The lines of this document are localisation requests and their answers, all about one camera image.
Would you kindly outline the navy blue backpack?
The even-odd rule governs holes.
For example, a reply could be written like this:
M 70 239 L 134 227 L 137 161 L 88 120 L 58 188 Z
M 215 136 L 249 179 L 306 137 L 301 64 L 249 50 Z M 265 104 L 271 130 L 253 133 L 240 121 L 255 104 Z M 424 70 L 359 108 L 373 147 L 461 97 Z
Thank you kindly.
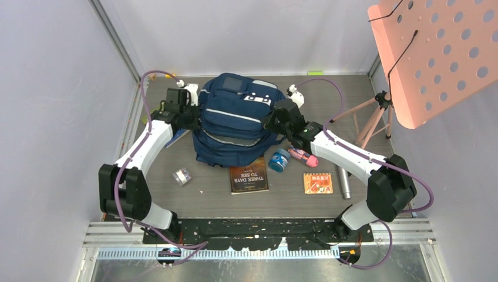
M 199 91 L 199 127 L 192 133 L 196 160 L 209 166 L 252 164 L 282 141 L 262 119 L 284 100 L 278 87 L 264 80 L 222 73 Z

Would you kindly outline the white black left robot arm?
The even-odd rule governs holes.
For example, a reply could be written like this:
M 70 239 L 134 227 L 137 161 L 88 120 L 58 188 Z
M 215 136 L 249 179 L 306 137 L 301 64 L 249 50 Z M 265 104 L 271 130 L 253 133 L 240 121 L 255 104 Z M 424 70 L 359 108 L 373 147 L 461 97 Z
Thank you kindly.
M 198 85 L 168 88 L 166 98 L 153 111 L 139 139 L 113 164 L 98 171 L 102 212 L 123 221 L 139 221 L 157 229 L 166 243 L 180 235 L 175 212 L 153 202 L 146 175 L 159 152 L 179 129 L 195 129 L 198 120 Z

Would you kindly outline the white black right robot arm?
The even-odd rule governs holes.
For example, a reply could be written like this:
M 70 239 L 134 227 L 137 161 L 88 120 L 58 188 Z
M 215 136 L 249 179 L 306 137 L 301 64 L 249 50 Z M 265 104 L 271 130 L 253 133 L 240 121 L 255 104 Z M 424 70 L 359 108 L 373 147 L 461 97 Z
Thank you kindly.
M 263 127 L 283 135 L 305 152 L 345 169 L 367 186 L 366 199 L 348 206 L 332 225 L 340 241 L 350 241 L 363 226 L 377 220 L 392 222 L 416 196 L 405 160 L 384 157 L 346 142 L 317 122 L 307 122 L 297 104 L 284 99 L 261 120 Z

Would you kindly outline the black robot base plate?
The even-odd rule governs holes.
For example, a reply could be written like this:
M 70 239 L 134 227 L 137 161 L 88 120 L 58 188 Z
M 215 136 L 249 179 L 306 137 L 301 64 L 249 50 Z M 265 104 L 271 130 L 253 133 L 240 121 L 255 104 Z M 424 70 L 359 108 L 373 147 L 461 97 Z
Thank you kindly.
M 146 230 L 144 244 L 167 241 L 185 247 L 206 243 L 206 250 L 263 251 L 286 245 L 291 251 L 325 250 L 337 243 L 370 243 L 374 240 L 369 225 L 348 235 L 335 230 L 333 219 L 179 219 L 167 230 Z

